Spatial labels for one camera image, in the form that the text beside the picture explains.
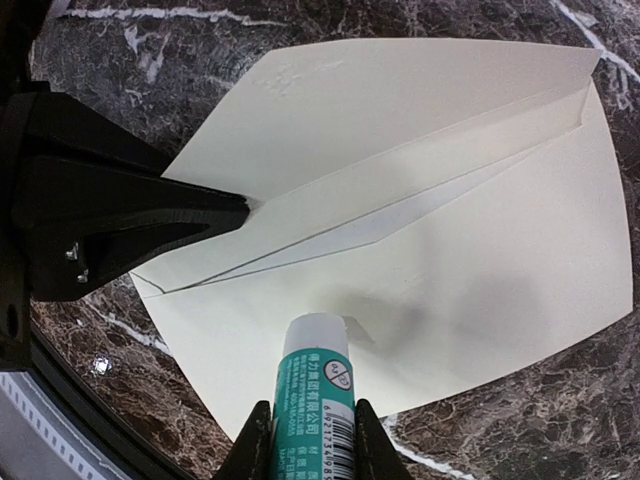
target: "marble surface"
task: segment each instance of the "marble surface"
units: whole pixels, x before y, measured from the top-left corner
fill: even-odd
[[[593,46],[640,273],[638,0],[77,0],[35,45],[34,76],[175,155],[273,48],[449,36]],[[636,291],[636,307],[640,295]],[[34,319],[152,444],[208,478],[230,442],[129,278]],[[640,313],[527,369],[384,424],[416,479],[640,478]]]

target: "envelope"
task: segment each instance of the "envelope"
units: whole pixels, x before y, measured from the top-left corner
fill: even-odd
[[[346,318],[387,415],[542,360],[632,309],[615,152],[590,49],[453,39],[276,50],[165,176],[241,193],[240,230],[134,271],[178,364],[235,438],[284,333]]]

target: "envelope flap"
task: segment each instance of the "envelope flap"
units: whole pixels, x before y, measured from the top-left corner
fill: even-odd
[[[137,271],[164,291],[207,282],[562,135],[580,122],[597,59],[589,49],[450,39],[272,52],[165,174],[260,208],[239,231]]]
[[[539,148],[541,147],[534,147],[500,162],[479,168],[388,207],[364,215],[333,230],[321,233],[306,241],[236,268],[206,283],[222,282],[250,273],[270,270],[376,243],[429,215],[484,182],[491,180],[496,175],[521,162]]]
[[[261,202],[483,112],[587,78],[591,49],[356,39],[275,50],[165,176]]]

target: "white glue stick cap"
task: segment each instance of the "white glue stick cap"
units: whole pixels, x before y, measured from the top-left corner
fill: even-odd
[[[283,355],[286,357],[305,348],[333,350],[349,358],[343,318],[330,313],[310,313],[296,318],[287,330]]]

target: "black clamp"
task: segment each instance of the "black clamp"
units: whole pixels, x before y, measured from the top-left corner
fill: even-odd
[[[63,93],[0,111],[0,369],[29,365],[29,295],[72,301],[240,228],[244,197],[160,178],[172,159]]]

